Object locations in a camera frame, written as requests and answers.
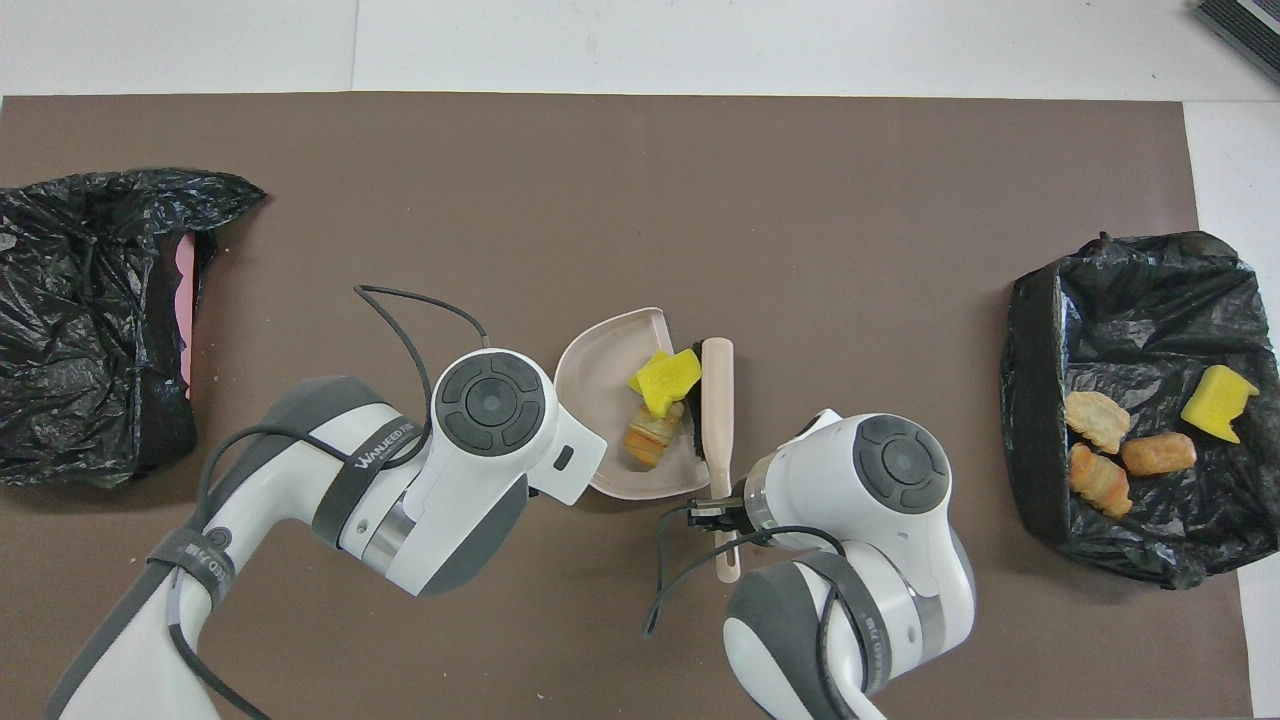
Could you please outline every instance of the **black plastic bag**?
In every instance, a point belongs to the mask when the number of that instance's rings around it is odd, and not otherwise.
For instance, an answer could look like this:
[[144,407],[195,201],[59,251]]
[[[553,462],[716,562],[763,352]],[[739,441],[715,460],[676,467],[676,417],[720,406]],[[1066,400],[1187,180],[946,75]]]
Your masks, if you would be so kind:
[[196,279],[212,229],[265,193],[180,169],[0,191],[0,482],[111,487],[191,452],[178,242]]
[[[1234,445],[1180,419],[1210,365],[1253,383]],[[1064,397],[1097,391],[1133,416],[1129,438],[1189,436],[1194,468],[1130,478],[1114,521],[1068,488],[1078,438]],[[1253,270],[1216,237],[1112,240],[1019,278],[1001,364],[1005,455],[1027,529],[1087,565],[1196,587],[1280,543],[1280,379]]]

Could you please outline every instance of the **white floor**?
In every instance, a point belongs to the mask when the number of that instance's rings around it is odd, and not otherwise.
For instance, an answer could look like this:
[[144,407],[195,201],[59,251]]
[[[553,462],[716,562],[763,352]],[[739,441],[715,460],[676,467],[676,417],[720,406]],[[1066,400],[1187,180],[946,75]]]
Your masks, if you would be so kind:
[[[0,0],[0,96],[456,90],[1187,101],[1201,225],[1254,265],[1275,311],[1280,85],[1188,8],[1184,0]],[[1254,715],[1280,716],[1280,557],[1242,570],[1239,580]]]

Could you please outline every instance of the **dustpan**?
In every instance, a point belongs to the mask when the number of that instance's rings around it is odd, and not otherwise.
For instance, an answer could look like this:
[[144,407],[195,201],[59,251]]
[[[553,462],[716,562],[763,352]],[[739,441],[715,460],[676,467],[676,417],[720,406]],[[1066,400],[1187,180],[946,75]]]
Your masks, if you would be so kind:
[[580,423],[609,443],[591,487],[620,500],[658,500],[708,484],[694,454],[689,414],[658,466],[643,470],[622,447],[631,416],[643,402],[627,379],[658,350],[675,352],[667,316],[641,307],[588,328],[564,348],[556,366],[556,393]]

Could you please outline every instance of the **bread roll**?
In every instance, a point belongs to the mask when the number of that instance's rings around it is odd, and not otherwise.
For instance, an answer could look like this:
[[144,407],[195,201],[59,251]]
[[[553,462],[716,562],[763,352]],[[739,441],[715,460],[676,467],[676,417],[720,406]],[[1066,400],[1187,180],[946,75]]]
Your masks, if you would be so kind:
[[1080,433],[1102,452],[1115,455],[1120,441],[1129,433],[1129,414],[1114,400],[1093,391],[1076,391],[1066,396],[1066,425]]
[[1120,460],[1130,475],[1158,475],[1196,465],[1196,443],[1183,433],[1165,433],[1126,441]]

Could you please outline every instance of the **brush handle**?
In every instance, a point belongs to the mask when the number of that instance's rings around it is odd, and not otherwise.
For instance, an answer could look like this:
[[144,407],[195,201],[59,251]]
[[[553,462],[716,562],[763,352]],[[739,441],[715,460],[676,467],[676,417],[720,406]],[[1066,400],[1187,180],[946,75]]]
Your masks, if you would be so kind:
[[[722,337],[703,341],[703,454],[710,474],[712,498],[733,492],[730,461],[733,457],[733,343]],[[716,533],[721,546],[737,533]],[[741,575],[737,548],[716,559],[716,575],[723,583],[736,583]]]

